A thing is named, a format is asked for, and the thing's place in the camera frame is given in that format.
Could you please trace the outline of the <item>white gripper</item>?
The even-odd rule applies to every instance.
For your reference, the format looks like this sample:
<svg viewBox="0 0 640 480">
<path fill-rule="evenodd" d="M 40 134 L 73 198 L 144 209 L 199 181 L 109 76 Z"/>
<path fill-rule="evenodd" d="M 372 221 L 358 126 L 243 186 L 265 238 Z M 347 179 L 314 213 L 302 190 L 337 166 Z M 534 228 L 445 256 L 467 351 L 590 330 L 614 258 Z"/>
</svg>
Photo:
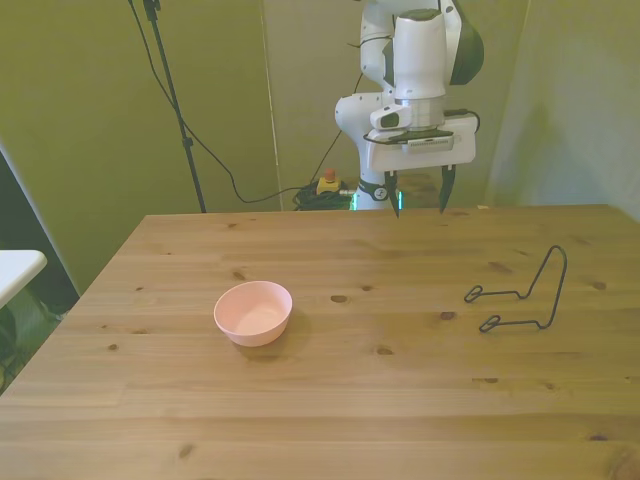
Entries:
<svg viewBox="0 0 640 480">
<path fill-rule="evenodd" d="M 443 213 L 453 191 L 456 166 L 476 156 L 477 116 L 450 116 L 435 130 L 372 129 L 368 133 L 368 168 L 385 173 L 385 188 L 392 209 L 400 217 L 395 171 L 442 167 L 439 211 Z"/>
</svg>

